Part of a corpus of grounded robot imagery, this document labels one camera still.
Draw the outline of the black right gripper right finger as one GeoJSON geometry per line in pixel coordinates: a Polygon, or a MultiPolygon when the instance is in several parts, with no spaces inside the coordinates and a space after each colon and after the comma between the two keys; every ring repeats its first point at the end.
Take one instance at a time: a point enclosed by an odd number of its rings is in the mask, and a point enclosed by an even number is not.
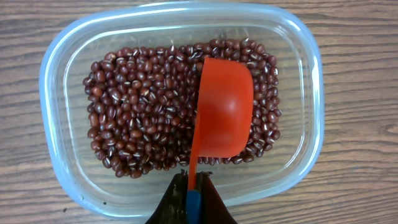
{"type": "Polygon", "coordinates": [[[197,187],[201,193],[201,224],[237,224],[210,180],[209,172],[197,174],[197,187]]]}

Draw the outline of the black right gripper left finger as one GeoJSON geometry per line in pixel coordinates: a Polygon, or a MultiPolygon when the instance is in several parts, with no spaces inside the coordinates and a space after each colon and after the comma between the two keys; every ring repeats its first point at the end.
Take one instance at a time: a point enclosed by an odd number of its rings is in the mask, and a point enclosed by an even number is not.
{"type": "Polygon", "coordinates": [[[187,224],[185,202],[188,174],[181,170],[175,174],[160,203],[146,224],[187,224]]]}

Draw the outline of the red measuring scoop blue handle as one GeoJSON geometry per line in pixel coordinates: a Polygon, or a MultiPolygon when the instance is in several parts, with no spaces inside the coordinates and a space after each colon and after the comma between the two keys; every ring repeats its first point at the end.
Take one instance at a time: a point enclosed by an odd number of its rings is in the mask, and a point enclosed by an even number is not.
{"type": "Polygon", "coordinates": [[[200,222],[202,199],[195,188],[198,158],[228,158],[243,150],[251,127],[253,98],[252,76],[243,64],[205,59],[188,173],[185,208],[189,223],[200,222]]]}

